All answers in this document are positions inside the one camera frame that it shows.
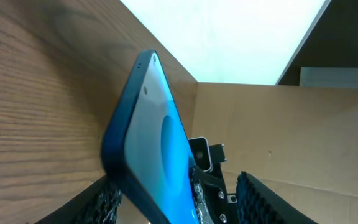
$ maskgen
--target wood grain surface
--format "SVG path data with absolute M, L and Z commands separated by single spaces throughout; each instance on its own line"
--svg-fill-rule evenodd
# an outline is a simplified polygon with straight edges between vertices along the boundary
M 149 48 L 190 134 L 197 82 L 119 1 L 0 0 L 0 223 L 36 222 L 103 175 L 101 138 Z

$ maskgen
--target black mount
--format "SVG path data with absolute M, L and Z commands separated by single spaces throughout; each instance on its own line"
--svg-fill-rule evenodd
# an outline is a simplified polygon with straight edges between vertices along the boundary
M 203 189 L 205 202 L 209 211 L 209 215 L 213 223 L 239 223 L 237 216 L 237 198 L 236 194 L 229 194 L 226 190 L 224 183 L 223 174 L 221 170 L 221 163 L 226 162 L 227 159 L 224 155 L 223 144 L 216 144 L 212 146 L 198 146 L 197 148 L 192 147 L 191 151 L 194 157 L 201 152 L 209 151 L 210 158 L 204 156 L 196 159 L 196 165 L 190 170 L 190 177 L 192 185 L 195 182 L 199 183 Z M 201 170 L 199 164 L 211 163 L 213 169 L 206 172 Z

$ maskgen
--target phone screen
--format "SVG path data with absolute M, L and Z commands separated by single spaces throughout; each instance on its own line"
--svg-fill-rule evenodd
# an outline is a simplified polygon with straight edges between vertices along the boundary
M 189 158 L 193 157 L 160 59 L 152 54 L 127 129 L 130 170 L 170 223 L 197 223 Z

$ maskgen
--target cardboard wall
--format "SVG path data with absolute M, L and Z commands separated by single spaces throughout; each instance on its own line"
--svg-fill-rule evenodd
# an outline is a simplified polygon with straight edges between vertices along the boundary
M 193 137 L 319 223 L 358 223 L 358 90 L 200 83 Z

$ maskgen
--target bright ceiling light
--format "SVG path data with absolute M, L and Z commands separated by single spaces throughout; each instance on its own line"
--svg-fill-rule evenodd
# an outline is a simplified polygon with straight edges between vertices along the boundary
M 325 0 L 122 0 L 199 81 L 275 85 Z

